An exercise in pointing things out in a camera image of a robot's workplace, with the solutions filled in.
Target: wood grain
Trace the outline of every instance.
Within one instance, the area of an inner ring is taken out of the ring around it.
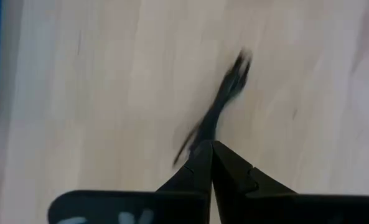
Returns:
[[[298,192],[369,194],[369,0],[23,0],[20,29],[0,224],[157,189],[242,47],[219,140]]]

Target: wire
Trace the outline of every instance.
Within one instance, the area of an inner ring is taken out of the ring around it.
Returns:
[[[238,55],[234,65],[227,71],[220,84],[219,91],[209,110],[203,118],[193,127],[184,140],[179,152],[173,161],[173,166],[177,164],[180,155],[183,153],[190,140],[192,143],[188,147],[190,157],[193,156],[198,145],[205,140],[214,140],[216,136],[217,121],[224,107],[234,99],[244,89],[248,79],[248,72],[251,66],[251,53],[246,54],[244,50]]]

